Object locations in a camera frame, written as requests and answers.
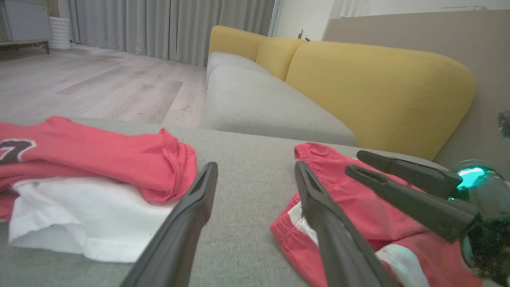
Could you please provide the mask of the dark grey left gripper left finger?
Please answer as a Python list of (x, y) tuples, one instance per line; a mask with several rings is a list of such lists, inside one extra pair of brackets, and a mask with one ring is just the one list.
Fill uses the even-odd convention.
[(203, 227), (208, 223), (218, 180), (218, 165), (208, 162), (164, 220), (122, 287), (187, 287)]

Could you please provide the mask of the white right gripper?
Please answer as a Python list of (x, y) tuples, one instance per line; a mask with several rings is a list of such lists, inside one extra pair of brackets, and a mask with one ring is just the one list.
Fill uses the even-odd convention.
[(496, 285), (509, 285), (509, 185), (500, 177), (480, 177), (467, 189), (466, 202), (443, 200), (457, 192), (462, 178), (448, 170), (359, 151), (361, 162), (397, 176), (418, 191), (357, 165), (346, 175), (366, 187), (448, 243), (461, 239), (461, 254), (473, 274)]

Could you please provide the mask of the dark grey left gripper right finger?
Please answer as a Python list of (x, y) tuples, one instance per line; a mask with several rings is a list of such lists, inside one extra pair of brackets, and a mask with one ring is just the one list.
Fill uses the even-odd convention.
[(393, 287), (393, 278), (309, 166), (295, 163), (302, 214), (316, 232), (328, 286)]

